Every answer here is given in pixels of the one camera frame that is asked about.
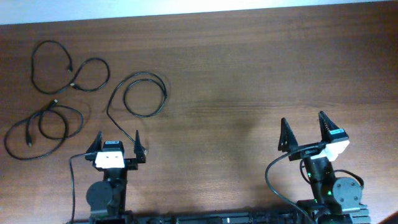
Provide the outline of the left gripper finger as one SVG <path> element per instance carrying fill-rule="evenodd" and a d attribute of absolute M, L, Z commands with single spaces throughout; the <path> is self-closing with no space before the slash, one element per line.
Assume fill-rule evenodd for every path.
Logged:
<path fill-rule="evenodd" d="M 101 151 L 102 139 L 103 139 L 103 133 L 102 131 L 99 131 L 93 143 L 86 150 L 85 159 L 87 161 L 95 160 L 97 153 Z"/>
<path fill-rule="evenodd" d="M 141 140 L 139 137 L 139 131 L 136 131 L 136 139 L 134 142 L 134 153 L 136 155 L 137 163 L 143 164 L 146 163 L 146 148 L 144 148 L 141 144 Z"/>

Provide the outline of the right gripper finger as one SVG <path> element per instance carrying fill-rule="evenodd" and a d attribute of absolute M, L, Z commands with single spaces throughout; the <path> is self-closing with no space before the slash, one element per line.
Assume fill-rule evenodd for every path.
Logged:
<path fill-rule="evenodd" d="M 298 147 L 298 142 L 290 125 L 285 118 L 282 118 L 278 150 L 282 152 L 293 152 L 296 151 Z"/>
<path fill-rule="evenodd" d="M 321 141 L 327 143 L 338 142 L 338 134 L 333 134 L 332 131 L 340 130 L 339 127 L 325 114 L 324 111 L 318 113 L 320 123 Z"/>

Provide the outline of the black usb cable silver plug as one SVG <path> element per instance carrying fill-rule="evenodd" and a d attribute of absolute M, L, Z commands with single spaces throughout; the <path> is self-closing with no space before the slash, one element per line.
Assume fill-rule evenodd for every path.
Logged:
<path fill-rule="evenodd" d="M 59 93 L 65 91 L 67 88 L 73 88 L 74 90 L 91 93 L 91 92 L 95 92 L 95 91 L 98 91 L 98 90 L 102 89 L 109 82 L 109 79 L 111 78 L 111 69 L 110 69 L 110 66 L 109 66 L 108 62 L 105 61 L 102 58 L 99 58 L 99 57 L 91 57 L 91 58 L 86 59 L 83 63 L 80 64 L 80 66 L 78 67 L 77 71 L 73 74 L 72 78 L 67 82 L 66 85 L 60 87 L 57 90 L 52 90 L 52 91 L 47 91 L 47 90 L 44 90 L 44 89 L 40 88 L 38 86 L 38 84 L 36 83 L 36 81 L 35 81 L 35 58 L 36 58 L 36 54 L 39 51 L 39 49 L 43 45 L 46 45 L 46 44 L 56 45 L 63 51 L 63 53 L 66 55 L 66 57 L 68 59 L 68 64 L 66 66 L 66 71 L 68 73 L 73 73 L 73 60 L 72 60 L 72 57 L 71 57 L 69 51 L 67 50 L 67 48 L 63 44 L 61 44 L 60 42 L 58 42 L 56 40 L 51 40 L 51 39 L 43 40 L 43 41 L 39 42 L 33 48 L 33 51 L 32 51 L 31 56 L 30 56 L 30 81 L 33 84 L 34 88 L 39 93 L 42 93 L 42 94 L 45 94 L 45 95 L 56 95 L 56 94 L 59 94 Z M 84 67 L 86 65 L 88 65 L 89 63 L 91 63 L 91 62 L 100 62 L 100 63 L 102 63 L 105 66 L 105 68 L 106 68 L 106 78 L 104 79 L 104 81 L 99 86 L 87 89 L 87 88 L 83 88 L 80 85 L 78 85 L 76 83 L 76 80 L 77 80 L 79 74 L 84 69 Z"/>

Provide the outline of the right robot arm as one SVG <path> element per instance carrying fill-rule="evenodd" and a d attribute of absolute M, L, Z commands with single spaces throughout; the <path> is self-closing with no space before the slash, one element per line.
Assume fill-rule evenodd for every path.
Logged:
<path fill-rule="evenodd" d="M 361 203 L 364 181 L 347 170 L 333 168 L 332 162 L 349 145 L 349 136 L 325 112 L 318 113 L 321 140 L 299 145 L 285 118 L 281 119 L 278 150 L 290 161 L 299 161 L 300 173 L 310 185 L 313 198 L 294 203 L 285 196 L 275 194 L 291 204 L 304 223 L 358 223 L 369 222 L 367 206 Z"/>

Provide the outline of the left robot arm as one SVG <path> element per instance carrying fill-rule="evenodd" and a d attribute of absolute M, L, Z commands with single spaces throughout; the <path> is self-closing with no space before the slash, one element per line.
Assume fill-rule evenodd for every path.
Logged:
<path fill-rule="evenodd" d="M 142 146 L 139 132 L 134 143 L 135 158 L 124 157 L 121 141 L 102 141 L 102 132 L 86 151 L 85 159 L 103 173 L 103 180 L 95 182 L 86 192 L 90 206 L 90 223 L 134 223 L 134 215 L 125 209 L 127 173 L 138 170 L 146 163 L 146 149 Z"/>

